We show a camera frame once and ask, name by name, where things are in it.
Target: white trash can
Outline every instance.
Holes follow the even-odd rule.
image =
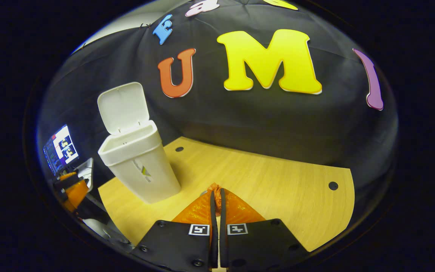
[[[145,203],[180,190],[164,152],[157,126],[149,120],[142,85],[124,84],[100,94],[100,116],[111,134],[98,154],[122,183]]]

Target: screw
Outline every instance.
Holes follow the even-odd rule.
[[[194,260],[194,261],[192,261],[192,265],[197,266],[197,267],[201,267],[204,265],[204,263],[201,262],[200,260]]]

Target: wall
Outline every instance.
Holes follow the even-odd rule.
[[[89,43],[109,34],[126,29],[136,28],[141,24],[151,24],[162,17],[165,13],[175,9],[176,7],[179,7],[186,2],[189,2],[189,0],[156,0],[142,7],[137,7],[136,9],[122,15],[121,17],[107,24],[107,26],[104,28],[97,31],[80,46],[78,46],[74,52],[82,48],[83,45],[88,45]]]

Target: purple letter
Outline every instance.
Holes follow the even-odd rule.
[[[377,74],[375,73],[375,68],[373,67],[372,61],[364,55],[362,52],[356,49],[352,49],[360,58],[364,67],[366,68],[367,77],[369,80],[369,93],[367,95],[367,105],[376,110],[384,109],[384,102],[382,102],[382,97],[380,96],[380,85],[378,84]]]

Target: orange object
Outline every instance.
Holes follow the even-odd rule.
[[[221,215],[221,186],[217,185],[216,183],[211,184],[207,188],[207,191],[211,193],[214,191],[214,202],[216,203],[216,216]]]
[[[209,188],[207,188],[207,191],[214,191],[216,216],[221,215],[221,186],[213,183]],[[242,224],[266,220],[237,195],[227,189],[224,189],[224,192],[226,194],[226,224]]]
[[[248,203],[231,191],[224,189],[224,193],[226,195],[226,224],[242,224],[266,220]]]
[[[88,187],[86,186],[85,180],[78,181],[78,183],[74,184],[72,187],[66,190],[68,199],[63,203],[63,205],[70,212],[73,212],[85,198],[87,192]]]
[[[71,172],[71,173],[68,173],[68,174],[62,175],[62,176],[60,176],[60,180],[61,180],[61,181],[64,181],[65,179],[67,179],[67,178],[69,178],[69,177],[71,177],[71,176],[74,176],[74,175],[76,175],[76,172]]]
[[[212,239],[212,222],[211,222],[211,193],[207,192],[192,201],[172,222],[186,224],[208,224],[209,225],[209,243]]]
[[[221,214],[221,187],[216,183],[207,188],[207,193],[197,198],[193,203],[188,205],[179,215],[174,218],[173,222],[187,224],[211,224],[210,197],[214,191],[214,202],[216,204],[216,216]],[[231,191],[224,189],[226,194],[226,224],[242,224],[264,221],[256,210],[248,203],[240,199]]]

